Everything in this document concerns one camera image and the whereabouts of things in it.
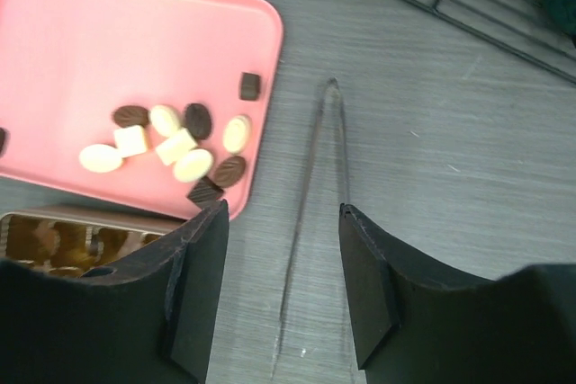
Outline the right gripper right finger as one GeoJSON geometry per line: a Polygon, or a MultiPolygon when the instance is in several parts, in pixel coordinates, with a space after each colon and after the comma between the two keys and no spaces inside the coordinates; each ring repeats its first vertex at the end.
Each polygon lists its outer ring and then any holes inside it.
{"type": "Polygon", "coordinates": [[[574,382],[573,264],[531,264],[491,281],[346,204],[338,234],[356,361],[368,382],[574,382]]]}

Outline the gold chocolate box with tray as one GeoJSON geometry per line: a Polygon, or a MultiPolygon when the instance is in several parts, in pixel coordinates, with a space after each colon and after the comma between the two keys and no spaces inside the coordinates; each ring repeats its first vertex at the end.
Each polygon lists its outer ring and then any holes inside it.
{"type": "Polygon", "coordinates": [[[178,219],[67,206],[13,210],[1,216],[1,257],[34,271],[79,277],[182,224],[178,219]]]}

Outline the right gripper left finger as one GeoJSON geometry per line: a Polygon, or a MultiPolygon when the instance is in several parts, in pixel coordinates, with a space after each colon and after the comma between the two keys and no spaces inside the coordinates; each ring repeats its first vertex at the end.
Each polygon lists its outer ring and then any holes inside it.
{"type": "Polygon", "coordinates": [[[216,201],[80,278],[3,260],[2,382],[205,382],[229,228],[216,201]]]}

